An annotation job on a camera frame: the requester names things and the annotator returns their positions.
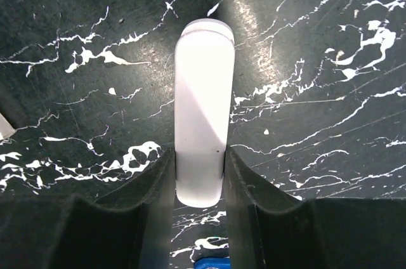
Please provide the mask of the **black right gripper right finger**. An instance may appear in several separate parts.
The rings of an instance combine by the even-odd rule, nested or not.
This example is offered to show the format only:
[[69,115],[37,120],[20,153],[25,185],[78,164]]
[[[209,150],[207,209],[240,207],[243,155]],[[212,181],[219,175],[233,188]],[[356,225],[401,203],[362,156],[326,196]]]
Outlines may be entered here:
[[232,268],[404,268],[403,199],[306,201],[229,148],[223,185]]

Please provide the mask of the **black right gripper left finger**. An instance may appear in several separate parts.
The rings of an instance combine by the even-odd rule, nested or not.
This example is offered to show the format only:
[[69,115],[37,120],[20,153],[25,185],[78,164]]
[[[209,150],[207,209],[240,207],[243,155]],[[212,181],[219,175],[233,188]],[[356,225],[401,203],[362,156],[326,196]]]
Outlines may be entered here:
[[1,199],[2,268],[166,268],[174,150],[94,202],[78,195]]

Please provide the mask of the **blue stapler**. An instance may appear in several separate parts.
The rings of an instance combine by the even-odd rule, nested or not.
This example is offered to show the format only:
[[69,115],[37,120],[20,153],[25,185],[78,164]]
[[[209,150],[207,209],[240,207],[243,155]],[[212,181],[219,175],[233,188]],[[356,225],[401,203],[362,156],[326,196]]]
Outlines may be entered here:
[[201,258],[193,264],[194,269],[231,269],[230,258]]

